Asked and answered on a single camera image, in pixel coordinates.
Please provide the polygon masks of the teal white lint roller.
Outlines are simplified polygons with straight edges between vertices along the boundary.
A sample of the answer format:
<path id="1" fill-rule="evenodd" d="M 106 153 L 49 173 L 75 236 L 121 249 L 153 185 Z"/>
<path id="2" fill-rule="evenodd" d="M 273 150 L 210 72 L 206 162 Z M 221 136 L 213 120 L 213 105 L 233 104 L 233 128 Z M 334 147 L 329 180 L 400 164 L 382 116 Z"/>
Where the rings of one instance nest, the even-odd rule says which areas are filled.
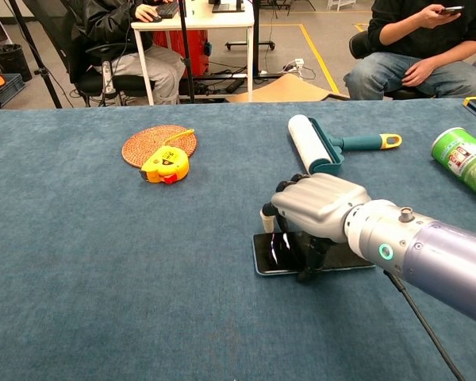
<path id="1" fill-rule="evenodd" d="M 326 133 L 317 121 L 302 114 L 294 115 L 288 130 L 306 171 L 338 175 L 344 152 L 378 151 L 397 148 L 402 143 L 398 134 L 381 133 L 368 136 L 334 137 Z"/>

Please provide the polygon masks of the brown cardboard sheet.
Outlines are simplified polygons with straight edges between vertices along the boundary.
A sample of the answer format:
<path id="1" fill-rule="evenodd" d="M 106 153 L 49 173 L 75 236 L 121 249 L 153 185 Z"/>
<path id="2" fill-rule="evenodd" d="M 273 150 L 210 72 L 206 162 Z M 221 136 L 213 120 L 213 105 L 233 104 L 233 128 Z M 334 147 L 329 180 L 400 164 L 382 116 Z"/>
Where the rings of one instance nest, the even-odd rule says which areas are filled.
<path id="1" fill-rule="evenodd" d="M 272 83 L 253 90 L 251 94 L 253 102 L 320 102 L 327 98 L 350 99 L 345 94 L 317 87 L 293 74 L 285 74 Z"/>

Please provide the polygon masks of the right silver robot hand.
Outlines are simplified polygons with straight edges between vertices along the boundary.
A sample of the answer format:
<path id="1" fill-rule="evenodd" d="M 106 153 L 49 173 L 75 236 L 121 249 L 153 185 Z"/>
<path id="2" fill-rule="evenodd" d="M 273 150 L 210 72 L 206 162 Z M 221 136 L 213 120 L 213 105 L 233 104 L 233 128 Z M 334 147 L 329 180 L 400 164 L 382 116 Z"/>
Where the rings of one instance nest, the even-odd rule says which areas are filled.
<path id="1" fill-rule="evenodd" d="M 259 215 L 263 233 L 305 232 L 347 244 L 344 220 L 352 207 L 368 202 L 364 187 L 325 173 L 294 175 L 281 182 Z M 297 280 L 304 283 L 316 274 Z"/>

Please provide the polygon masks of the black mesh office chair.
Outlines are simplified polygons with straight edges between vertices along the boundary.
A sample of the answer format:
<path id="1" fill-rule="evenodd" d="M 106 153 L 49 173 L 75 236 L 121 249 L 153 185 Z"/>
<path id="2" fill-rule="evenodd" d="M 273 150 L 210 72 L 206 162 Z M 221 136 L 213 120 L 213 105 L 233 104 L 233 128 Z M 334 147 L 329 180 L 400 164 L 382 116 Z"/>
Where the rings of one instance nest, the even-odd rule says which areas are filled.
<path id="1" fill-rule="evenodd" d="M 124 41 L 92 47 L 80 33 L 75 12 L 68 0 L 22 0 L 41 23 L 60 59 L 63 61 L 71 83 L 86 105 L 90 98 L 100 97 L 100 106 L 106 100 L 121 96 L 144 97 L 147 95 L 142 75 L 115 75 L 112 60 L 133 51 L 135 44 Z"/>

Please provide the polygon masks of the yellow tape measure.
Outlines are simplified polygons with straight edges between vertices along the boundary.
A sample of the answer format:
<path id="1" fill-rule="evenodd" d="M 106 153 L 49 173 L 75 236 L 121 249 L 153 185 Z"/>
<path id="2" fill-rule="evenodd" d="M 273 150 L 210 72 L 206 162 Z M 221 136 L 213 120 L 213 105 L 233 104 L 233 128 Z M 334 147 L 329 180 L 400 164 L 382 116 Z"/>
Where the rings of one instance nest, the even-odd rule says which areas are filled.
<path id="1" fill-rule="evenodd" d="M 168 143 L 193 133 L 194 129 L 188 129 L 167 138 L 142 165 L 140 168 L 141 177 L 149 183 L 166 184 L 172 184 L 185 178 L 190 170 L 189 156 L 183 149 Z"/>

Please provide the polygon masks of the red cabinet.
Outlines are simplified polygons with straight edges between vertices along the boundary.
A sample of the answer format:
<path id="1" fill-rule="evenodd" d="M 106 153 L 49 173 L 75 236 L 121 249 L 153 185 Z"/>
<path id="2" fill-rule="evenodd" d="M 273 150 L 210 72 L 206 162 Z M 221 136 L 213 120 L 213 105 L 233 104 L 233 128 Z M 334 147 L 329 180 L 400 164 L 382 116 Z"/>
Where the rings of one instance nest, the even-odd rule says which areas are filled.
<path id="1" fill-rule="evenodd" d="M 156 45 L 170 48 L 182 57 L 185 56 L 182 30 L 155 31 L 152 34 Z M 195 76 L 206 75 L 209 72 L 209 56 L 212 52 L 208 31 L 203 29 L 188 30 L 187 39 L 192 74 Z"/>

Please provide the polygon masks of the person in black jacket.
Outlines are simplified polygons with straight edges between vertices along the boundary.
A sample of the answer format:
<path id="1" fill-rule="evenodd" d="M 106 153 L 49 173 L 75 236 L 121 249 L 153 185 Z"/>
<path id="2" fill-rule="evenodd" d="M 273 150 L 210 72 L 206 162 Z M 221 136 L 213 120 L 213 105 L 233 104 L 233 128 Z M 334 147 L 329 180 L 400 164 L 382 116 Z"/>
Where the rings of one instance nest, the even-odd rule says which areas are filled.
<path id="1" fill-rule="evenodd" d="M 142 67 L 136 45 L 133 22 L 153 22 L 156 8 L 173 0 L 67 0 L 75 15 L 76 28 L 86 46 L 126 43 L 125 53 L 119 52 L 112 59 L 115 75 L 142 76 Z M 154 103 L 173 105 L 179 103 L 179 82 L 186 66 L 182 57 L 168 48 L 158 46 L 151 35 L 141 34 L 149 79 L 155 84 Z"/>

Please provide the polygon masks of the smartphone with blue back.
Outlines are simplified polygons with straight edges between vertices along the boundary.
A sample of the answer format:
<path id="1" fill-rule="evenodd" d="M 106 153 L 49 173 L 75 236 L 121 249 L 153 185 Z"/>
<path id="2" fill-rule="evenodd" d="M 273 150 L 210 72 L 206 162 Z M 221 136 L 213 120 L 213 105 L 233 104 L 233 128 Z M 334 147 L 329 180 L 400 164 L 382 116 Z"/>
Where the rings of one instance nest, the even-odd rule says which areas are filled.
<path id="1" fill-rule="evenodd" d="M 373 268 L 345 243 L 337 244 L 305 232 L 262 233 L 253 236 L 255 269 L 259 275 L 307 278 L 319 272 Z"/>

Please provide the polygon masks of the black padded chair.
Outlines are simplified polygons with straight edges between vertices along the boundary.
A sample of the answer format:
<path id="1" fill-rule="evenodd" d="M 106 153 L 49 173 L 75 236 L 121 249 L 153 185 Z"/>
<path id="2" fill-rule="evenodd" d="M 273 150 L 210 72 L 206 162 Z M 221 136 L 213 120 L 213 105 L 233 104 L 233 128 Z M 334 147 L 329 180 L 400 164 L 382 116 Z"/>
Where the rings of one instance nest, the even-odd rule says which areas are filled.
<path id="1" fill-rule="evenodd" d="M 357 60 L 361 60 L 366 56 L 369 56 L 372 53 L 372 50 L 368 40 L 368 32 L 362 31 L 356 33 L 349 40 L 348 47 L 351 55 Z M 398 90 L 386 92 L 384 96 L 387 98 L 392 98 L 393 100 L 409 100 L 432 97 L 431 95 L 422 93 L 415 87 L 402 87 Z"/>

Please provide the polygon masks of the black keyboard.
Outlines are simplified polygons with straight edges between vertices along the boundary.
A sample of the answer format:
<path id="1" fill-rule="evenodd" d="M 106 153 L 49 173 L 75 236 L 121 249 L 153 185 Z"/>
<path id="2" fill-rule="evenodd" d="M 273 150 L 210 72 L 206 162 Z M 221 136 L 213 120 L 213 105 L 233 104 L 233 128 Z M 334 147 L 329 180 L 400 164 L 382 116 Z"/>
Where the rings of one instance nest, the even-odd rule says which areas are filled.
<path id="1" fill-rule="evenodd" d="M 166 2 L 159 4 L 155 11 L 162 19 L 172 19 L 179 12 L 179 6 L 176 2 Z"/>

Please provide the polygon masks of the blue velvet tablecloth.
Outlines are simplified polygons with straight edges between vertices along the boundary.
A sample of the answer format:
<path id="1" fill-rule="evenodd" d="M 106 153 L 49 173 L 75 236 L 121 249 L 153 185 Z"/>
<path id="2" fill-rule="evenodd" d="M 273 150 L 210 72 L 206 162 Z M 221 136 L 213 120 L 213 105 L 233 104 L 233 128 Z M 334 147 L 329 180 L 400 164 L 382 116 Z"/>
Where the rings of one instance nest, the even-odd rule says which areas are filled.
<path id="1" fill-rule="evenodd" d="M 452 381 L 380 270 L 255 273 L 259 211 L 303 168 L 295 114 L 401 135 L 341 175 L 476 232 L 476 194 L 430 153 L 451 127 L 476 136 L 459 100 L 0 110 L 0 381 Z M 157 125 L 198 140 L 172 184 L 121 155 Z"/>

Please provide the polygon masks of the white desk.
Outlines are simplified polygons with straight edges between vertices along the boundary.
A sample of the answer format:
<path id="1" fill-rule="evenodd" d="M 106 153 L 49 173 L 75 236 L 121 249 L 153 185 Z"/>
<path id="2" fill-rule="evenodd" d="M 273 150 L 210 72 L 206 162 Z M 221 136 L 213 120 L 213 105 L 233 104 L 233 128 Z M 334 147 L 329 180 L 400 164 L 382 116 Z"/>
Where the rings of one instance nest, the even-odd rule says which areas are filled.
<path id="1" fill-rule="evenodd" d="M 254 7 L 247 0 L 244 1 L 244 11 L 237 13 L 213 13 L 212 6 L 206 0 L 184 0 L 186 7 L 186 28 L 188 29 L 229 29 L 229 28 L 246 28 L 247 37 L 247 101 L 252 102 L 252 91 L 254 84 L 253 73 L 253 52 L 254 52 Z M 154 97 L 148 75 L 148 68 L 144 55 L 144 46 L 141 40 L 142 32 L 151 32 L 156 30 L 181 30 L 179 13 L 172 19 L 153 22 L 133 22 L 131 24 L 134 31 L 136 46 L 140 58 L 142 75 L 148 96 L 148 103 L 154 106 Z"/>

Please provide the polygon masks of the round woven rattan coaster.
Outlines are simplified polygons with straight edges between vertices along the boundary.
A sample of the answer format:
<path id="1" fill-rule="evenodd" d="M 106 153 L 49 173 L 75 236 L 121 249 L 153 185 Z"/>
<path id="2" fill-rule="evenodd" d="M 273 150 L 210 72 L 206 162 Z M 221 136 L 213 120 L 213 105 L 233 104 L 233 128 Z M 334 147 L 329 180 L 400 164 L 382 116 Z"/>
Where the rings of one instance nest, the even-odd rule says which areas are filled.
<path id="1" fill-rule="evenodd" d="M 185 131 L 187 128 L 180 125 L 157 125 L 139 131 L 123 144 L 122 158 L 127 164 L 141 168 L 147 159 L 166 144 L 181 148 L 188 156 L 191 156 L 198 146 L 195 134 L 174 138 L 175 135 Z"/>

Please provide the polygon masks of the grey plastic crate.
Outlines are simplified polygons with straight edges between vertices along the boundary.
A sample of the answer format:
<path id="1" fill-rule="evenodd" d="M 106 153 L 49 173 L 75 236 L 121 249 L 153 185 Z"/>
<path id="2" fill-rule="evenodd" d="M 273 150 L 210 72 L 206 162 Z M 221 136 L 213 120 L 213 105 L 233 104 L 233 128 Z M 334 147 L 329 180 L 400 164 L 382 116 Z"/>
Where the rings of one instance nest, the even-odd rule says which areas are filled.
<path id="1" fill-rule="evenodd" d="M 24 88 L 25 83 L 21 74 L 2 74 L 6 83 L 0 87 L 0 106 L 5 106 L 11 99 L 18 95 Z"/>

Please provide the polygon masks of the green chips can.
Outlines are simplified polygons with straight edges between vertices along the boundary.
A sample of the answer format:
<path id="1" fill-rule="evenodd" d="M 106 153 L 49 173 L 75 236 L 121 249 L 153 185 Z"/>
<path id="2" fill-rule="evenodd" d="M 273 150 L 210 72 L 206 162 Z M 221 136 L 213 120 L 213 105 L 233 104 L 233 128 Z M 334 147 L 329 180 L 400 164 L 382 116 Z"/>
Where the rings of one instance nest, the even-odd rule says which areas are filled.
<path id="1" fill-rule="evenodd" d="M 432 157 L 476 193 L 476 138 L 462 127 L 443 131 L 432 143 Z"/>

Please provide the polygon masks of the black trash bin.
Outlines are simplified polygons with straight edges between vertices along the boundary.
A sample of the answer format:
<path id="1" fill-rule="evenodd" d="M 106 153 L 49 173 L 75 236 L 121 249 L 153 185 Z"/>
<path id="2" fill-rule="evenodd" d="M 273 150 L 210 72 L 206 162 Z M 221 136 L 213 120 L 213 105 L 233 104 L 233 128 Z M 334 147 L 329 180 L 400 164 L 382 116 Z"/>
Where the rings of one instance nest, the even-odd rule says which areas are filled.
<path id="1" fill-rule="evenodd" d="M 20 74 L 24 82 L 33 78 L 19 44 L 0 45 L 0 69 L 5 74 Z"/>

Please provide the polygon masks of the person in blue jeans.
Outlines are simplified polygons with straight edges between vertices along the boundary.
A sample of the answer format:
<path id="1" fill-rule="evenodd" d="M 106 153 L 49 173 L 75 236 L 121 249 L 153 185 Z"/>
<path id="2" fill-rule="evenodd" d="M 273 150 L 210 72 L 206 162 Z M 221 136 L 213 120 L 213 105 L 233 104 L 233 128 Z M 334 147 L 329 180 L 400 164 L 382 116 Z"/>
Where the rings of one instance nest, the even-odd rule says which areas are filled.
<path id="1" fill-rule="evenodd" d="M 445 7 L 462 13 L 441 15 Z M 369 56 L 345 75 L 353 100 L 415 87 L 436 98 L 476 96 L 476 0 L 374 0 Z"/>

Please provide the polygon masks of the black upright pole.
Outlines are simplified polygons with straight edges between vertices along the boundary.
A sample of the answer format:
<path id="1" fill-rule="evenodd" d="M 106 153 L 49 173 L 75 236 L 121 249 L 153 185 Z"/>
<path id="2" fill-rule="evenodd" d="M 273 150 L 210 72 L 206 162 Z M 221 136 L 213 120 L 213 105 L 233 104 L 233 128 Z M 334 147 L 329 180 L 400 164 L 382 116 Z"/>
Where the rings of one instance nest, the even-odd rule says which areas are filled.
<path id="1" fill-rule="evenodd" d="M 195 103 L 194 79 L 193 79 L 192 68 L 191 68 L 189 41 L 188 41 L 187 28 L 186 28 L 186 7 L 185 7 L 184 0 L 178 0 L 178 12 L 180 16 L 180 23 L 181 23 L 181 30 L 182 30 L 182 40 L 183 40 L 183 47 L 184 47 L 184 54 L 185 54 L 184 64 L 186 65 L 190 103 L 194 104 Z"/>

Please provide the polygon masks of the black tripod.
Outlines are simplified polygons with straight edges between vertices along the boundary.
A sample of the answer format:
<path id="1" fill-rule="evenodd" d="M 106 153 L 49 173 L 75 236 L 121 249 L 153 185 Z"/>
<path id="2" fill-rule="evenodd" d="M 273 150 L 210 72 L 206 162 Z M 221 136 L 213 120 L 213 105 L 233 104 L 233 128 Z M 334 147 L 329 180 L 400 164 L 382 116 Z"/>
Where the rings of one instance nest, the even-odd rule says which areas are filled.
<path id="1" fill-rule="evenodd" d="M 55 105 L 55 108 L 62 109 L 63 108 L 62 104 L 60 102 L 60 99 L 56 93 L 55 87 L 53 86 L 51 78 L 50 78 L 50 72 L 44 66 L 44 63 L 39 55 L 39 52 L 29 32 L 29 29 L 25 23 L 25 20 L 22 17 L 21 11 L 19 9 L 19 6 L 17 5 L 16 0 L 3 0 L 3 1 L 10 8 L 10 11 L 13 14 L 15 21 L 19 25 L 19 28 L 21 30 L 21 35 L 27 42 L 27 45 L 29 46 L 31 53 L 33 54 L 33 58 L 36 61 L 37 69 L 40 73 L 41 78 L 44 80 L 44 84 L 48 90 L 48 93 L 51 96 L 51 99 Z"/>

